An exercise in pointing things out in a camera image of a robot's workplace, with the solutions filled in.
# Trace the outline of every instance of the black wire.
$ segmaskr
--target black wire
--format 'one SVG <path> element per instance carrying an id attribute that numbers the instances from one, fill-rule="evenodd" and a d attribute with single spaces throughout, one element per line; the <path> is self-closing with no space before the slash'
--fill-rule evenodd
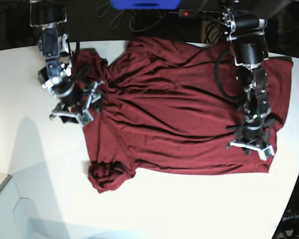
<path id="1" fill-rule="evenodd" d="M 133 17 L 136 17 L 136 14 L 134 14 L 131 10 L 126 10 L 129 14 L 131 14 Z"/>
<path id="2" fill-rule="evenodd" d="M 6 2 L 1 2 L 0 1 L 0 5 L 1 4 L 4 4 L 4 5 L 7 5 L 8 6 L 8 9 L 6 9 L 6 10 L 4 10 L 4 11 L 1 11 L 0 12 L 0 15 L 1 14 L 4 14 L 4 13 L 6 13 L 6 12 L 8 12 L 8 11 L 11 11 L 11 10 L 13 10 L 13 9 L 15 9 L 15 7 L 11 7 L 11 3 L 14 3 L 14 4 L 20 4 L 20 3 L 22 3 L 22 0 L 20 0 L 20 1 L 6 1 Z"/>
<path id="3" fill-rule="evenodd" d="M 102 14 L 98 14 L 103 9 L 105 9 L 105 11 Z M 104 18 L 109 13 L 110 9 L 111 9 L 111 2 L 109 1 L 101 5 L 100 7 L 98 7 L 94 12 L 94 16 L 96 18 Z"/>
<path id="4" fill-rule="evenodd" d="M 214 29 L 215 24 L 213 22 L 211 22 L 211 24 L 209 25 L 209 28 L 206 30 L 206 36 L 208 37 L 208 42 L 211 44 L 211 38 L 210 38 L 210 32 Z"/>
<path id="5" fill-rule="evenodd" d="M 199 18 L 200 20 L 208 20 L 208 21 L 212 21 L 212 22 L 216 22 L 216 23 L 218 23 L 218 24 L 220 24 L 220 25 L 224 25 L 224 23 L 223 22 L 221 22 L 220 20 L 218 20 L 218 19 L 216 19 L 216 18 L 214 18 L 214 17 L 212 17 L 212 16 L 209 16 L 209 15 L 206 15 L 205 17 L 202 17 L 202 18 Z"/>
<path id="6" fill-rule="evenodd" d="M 215 32 L 211 35 L 211 37 L 210 37 L 210 41 L 211 41 L 212 44 L 216 44 L 216 42 L 215 42 L 216 39 L 213 40 L 213 37 L 216 36 L 216 34 L 218 34 L 218 32 L 220 31 L 219 26 L 217 26 L 217 24 L 214 24 L 214 27 L 209 31 L 209 35 L 211 34 L 211 31 L 212 31 L 213 29 L 215 29 L 215 28 L 218 28 L 218 30 L 215 31 Z"/>
<path id="7" fill-rule="evenodd" d="M 201 4 L 200 6 L 198 7 L 198 9 L 196 9 L 192 14 L 191 14 L 191 17 L 195 17 L 197 16 L 200 11 L 202 11 L 202 9 L 205 7 L 206 3 L 207 3 L 207 0 L 201 0 Z"/>
<path id="8" fill-rule="evenodd" d="M 220 31 L 216 31 L 211 35 L 210 39 L 211 39 L 212 44 L 216 44 L 216 40 L 217 40 L 217 36 L 219 36 L 219 32 Z"/>
<path id="9" fill-rule="evenodd" d="M 280 49 L 279 47 L 277 47 L 277 49 L 283 53 L 288 53 L 290 51 L 296 50 L 298 47 L 299 47 L 299 39 L 298 39 L 297 43 L 290 49 L 285 50 L 285 49 Z"/>
<path id="10" fill-rule="evenodd" d="M 217 88 L 219 89 L 220 93 L 222 94 L 222 96 L 226 97 L 227 99 L 229 100 L 232 100 L 232 101 L 239 101 L 239 98 L 238 97 L 233 97 L 233 96 L 229 96 L 228 94 L 226 94 L 226 92 L 224 91 L 221 83 L 220 83 L 220 80 L 219 80 L 219 64 L 221 62 L 221 59 L 225 56 L 225 55 L 228 55 L 230 53 L 230 50 L 229 49 L 226 49 L 224 51 L 222 51 L 218 58 L 216 59 L 216 62 L 215 62 L 215 66 L 214 66 L 214 76 L 215 76 L 215 83 L 217 85 Z"/>
<path id="11" fill-rule="evenodd" d="M 220 42 L 223 41 L 223 32 L 222 31 L 219 31 L 219 33 L 216 36 L 216 39 L 217 39 L 216 44 L 218 44 L 218 43 L 220 43 Z"/>
<path id="12" fill-rule="evenodd" d="M 295 42 L 295 40 L 297 40 L 299 37 L 299 33 L 298 32 L 289 32 L 287 34 L 281 34 L 281 35 L 278 35 L 278 37 L 285 37 L 285 36 L 290 36 L 291 34 L 293 34 L 293 36 L 291 36 L 291 38 L 289 37 L 289 40 L 285 40 L 285 41 L 279 41 L 278 40 L 278 43 L 291 43 L 291 42 Z"/>
<path id="13" fill-rule="evenodd" d="M 209 27 L 211 27 L 211 25 L 212 25 L 212 22 L 208 23 L 208 25 L 205 28 L 205 40 L 204 40 L 205 44 L 211 44 L 211 42 L 209 40 L 209 35 L 208 35 L 208 30 L 209 30 Z"/>

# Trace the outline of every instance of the t-shirt sleeve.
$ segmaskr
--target t-shirt sleeve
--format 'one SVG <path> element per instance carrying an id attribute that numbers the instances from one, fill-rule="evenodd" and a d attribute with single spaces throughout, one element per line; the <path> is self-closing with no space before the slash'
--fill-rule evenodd
<path id="1" fill-rule="evenodd" d="M 88 178 L 102 193 L 118 189 L 124 181 L 134 177 L 135 169 L 116 131 L 102 115 L 94 117 L 94 121 L 83 128 L 91 161 Z"/>

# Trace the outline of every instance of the blue box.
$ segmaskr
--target blue box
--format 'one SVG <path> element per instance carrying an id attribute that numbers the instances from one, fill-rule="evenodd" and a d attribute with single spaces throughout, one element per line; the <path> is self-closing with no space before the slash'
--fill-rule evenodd
<path id="1" fill-rule="evenodd" d="M 116 9 L 176 9 L 180 0 L 111 0 Z"/>

